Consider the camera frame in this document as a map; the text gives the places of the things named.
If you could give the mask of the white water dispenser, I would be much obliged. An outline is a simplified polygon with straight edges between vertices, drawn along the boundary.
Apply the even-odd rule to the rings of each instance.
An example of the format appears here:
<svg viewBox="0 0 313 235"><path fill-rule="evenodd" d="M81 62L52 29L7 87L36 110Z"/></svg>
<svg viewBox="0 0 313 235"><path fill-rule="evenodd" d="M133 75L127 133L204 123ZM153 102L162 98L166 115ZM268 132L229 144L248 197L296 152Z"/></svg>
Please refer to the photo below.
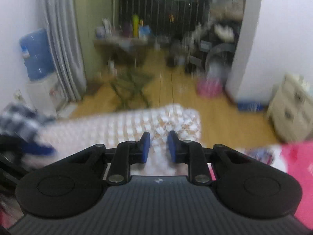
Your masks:
<svg viewBox="0 0 313 235"><path fill-rule="evenodd" d="M35 110L46 116L58 116L58 112L67 104L56 73L38 81L30 81L26 88Z"/></svg>

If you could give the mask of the folding table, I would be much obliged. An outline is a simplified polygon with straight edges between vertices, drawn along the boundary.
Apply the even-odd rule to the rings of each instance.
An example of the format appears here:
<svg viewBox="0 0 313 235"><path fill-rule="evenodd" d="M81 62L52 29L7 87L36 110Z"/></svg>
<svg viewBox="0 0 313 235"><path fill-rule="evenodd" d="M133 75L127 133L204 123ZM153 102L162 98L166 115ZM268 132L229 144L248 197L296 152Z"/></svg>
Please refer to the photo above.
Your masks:
<svg viewBox="0 0 313 235"><path fill-rule="evenodd" d="M112 36L95 39L93 43L96 47L104 47L109 53L109 58L117 58L125 63L133 64L134 67L141 67L145 63L148 48L152 46L153 39Z"/></svg>

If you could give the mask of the navy plaid folded shirt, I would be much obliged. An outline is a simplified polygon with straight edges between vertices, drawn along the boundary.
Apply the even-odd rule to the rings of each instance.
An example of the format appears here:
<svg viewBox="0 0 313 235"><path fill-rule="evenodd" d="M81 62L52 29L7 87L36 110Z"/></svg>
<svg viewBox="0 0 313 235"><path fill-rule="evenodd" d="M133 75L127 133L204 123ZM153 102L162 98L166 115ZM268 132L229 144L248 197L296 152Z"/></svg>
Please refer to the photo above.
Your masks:
<svg viewBox="0 0 313 235"><path fill-rule="evenodd" d="M37 143L36 137L40 130L54 122L52 116L38 113L22 103L11 103L1 111L1 135Z"/></svg>

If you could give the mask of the wheelchair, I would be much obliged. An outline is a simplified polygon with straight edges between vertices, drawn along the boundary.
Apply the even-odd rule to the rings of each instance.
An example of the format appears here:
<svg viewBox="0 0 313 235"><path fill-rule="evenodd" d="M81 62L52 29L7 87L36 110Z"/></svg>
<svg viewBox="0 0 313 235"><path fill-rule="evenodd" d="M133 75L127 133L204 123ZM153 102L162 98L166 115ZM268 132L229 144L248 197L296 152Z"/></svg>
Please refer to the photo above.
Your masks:
<svg viewBox="0 0 313 235"><path fill-rule="evenodd" d="M213 23L194 41L188 54L185 73L206 73L213 78L226 80L231 71L241 31L241 23L222 20Z"/></svg>

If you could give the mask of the blue water bottle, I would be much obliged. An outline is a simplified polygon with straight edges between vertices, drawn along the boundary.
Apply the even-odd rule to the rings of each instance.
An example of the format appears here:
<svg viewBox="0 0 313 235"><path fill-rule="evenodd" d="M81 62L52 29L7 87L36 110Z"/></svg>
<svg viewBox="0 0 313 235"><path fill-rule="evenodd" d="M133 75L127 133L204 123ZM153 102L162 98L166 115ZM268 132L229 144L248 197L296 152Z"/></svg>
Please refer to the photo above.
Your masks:
<svg viewBox="0 0 313 235"><path fill-rule="evenodd" d="M45 29L31 32L19 40L19 44L31 81L37 81L54 73L55 66Z"/></svg>

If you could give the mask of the grey curtain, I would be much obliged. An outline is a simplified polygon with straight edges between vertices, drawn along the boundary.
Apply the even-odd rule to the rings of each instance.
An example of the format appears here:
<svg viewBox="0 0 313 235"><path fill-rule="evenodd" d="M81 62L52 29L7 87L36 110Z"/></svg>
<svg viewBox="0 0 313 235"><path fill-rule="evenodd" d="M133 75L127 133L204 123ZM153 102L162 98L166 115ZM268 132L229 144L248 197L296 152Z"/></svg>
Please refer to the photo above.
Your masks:
<svg viewBox="0 0 313 235"><path fill-rule="evenodd" d="M74 0L40 0L52 61L68 101L86 93L86 77L77 29Z"/></svg>

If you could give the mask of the cream bedside cabinet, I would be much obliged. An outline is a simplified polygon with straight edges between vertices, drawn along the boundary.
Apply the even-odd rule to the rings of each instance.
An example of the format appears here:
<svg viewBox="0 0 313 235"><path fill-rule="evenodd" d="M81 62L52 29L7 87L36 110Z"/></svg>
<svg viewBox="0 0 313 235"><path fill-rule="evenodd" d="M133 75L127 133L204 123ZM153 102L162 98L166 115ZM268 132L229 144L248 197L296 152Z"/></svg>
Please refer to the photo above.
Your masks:
<svg viewBox="0 0 313 235"><path fill-rule="evenodd" d="M311 140L312 84L301 75L286 74L268 106L267 117L281 140Z"/></svg>

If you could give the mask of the pink floral bed sheet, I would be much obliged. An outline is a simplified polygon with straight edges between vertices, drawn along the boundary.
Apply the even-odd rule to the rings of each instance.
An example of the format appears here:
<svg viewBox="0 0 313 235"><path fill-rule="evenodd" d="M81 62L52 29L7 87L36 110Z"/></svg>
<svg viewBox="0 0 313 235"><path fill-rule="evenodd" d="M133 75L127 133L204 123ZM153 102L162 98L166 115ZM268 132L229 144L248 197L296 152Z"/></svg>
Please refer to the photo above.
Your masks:
<svg viewBox="0 0 313 235"><path fill-rule="evenodd" d="M312 234L312 185L301 169L266 165L224 145L203 148L208 186L185 176L110 185L95 145L24 176L23 217L1 234Z"/></svg>

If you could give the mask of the cream knit cardigan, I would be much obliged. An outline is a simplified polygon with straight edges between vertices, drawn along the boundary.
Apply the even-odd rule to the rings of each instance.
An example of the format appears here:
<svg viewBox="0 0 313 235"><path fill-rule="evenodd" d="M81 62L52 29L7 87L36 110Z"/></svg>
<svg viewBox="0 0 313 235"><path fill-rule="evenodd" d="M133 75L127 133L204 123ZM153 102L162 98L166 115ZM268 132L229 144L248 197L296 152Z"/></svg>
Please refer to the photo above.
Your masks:
<svg viewBox="0 0 313 235"><path fill-rule="evenodd" d="M42 129L37 141L53 147L51 156L30 157L28 163L41 168L75 154L95 144L107 148L120 142L138 141L144 132L149 132L151 146L146 164L135 164L130 172L143 176L186 175L185 164L171 162L167 137L174 130L179 139L199 142L201 119L198 111L172 104L161 108L144 109L95 115L73 120L62 120Z"/></svg>

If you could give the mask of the balcony metal railing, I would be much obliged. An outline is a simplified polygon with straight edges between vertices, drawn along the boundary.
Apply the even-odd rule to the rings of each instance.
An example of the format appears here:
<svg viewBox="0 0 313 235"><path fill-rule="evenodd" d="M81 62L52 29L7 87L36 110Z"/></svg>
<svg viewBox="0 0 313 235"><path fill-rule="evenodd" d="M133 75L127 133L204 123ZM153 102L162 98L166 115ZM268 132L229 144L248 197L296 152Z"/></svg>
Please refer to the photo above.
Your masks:
<svg viewBox="0 0 313 235"><path fill-rule="evenodd" d="M119 25L132 23L137 15L155 36L185 34L205 23L209 5L209 0L120 0Z"/></svg>

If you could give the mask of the yellow green bottle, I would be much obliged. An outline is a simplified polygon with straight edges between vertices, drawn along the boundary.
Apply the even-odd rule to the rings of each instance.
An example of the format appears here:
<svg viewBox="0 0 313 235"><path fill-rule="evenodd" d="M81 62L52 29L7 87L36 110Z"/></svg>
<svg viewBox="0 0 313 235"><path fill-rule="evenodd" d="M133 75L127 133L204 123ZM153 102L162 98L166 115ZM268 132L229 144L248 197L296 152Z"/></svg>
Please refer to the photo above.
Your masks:
<svg viewBox="0 0 313 235"><path fill-rule="evenodd" d="M132 27L133 27L133 37L139 37L139 16L137 14L133 14L132 16Z"/></svg>

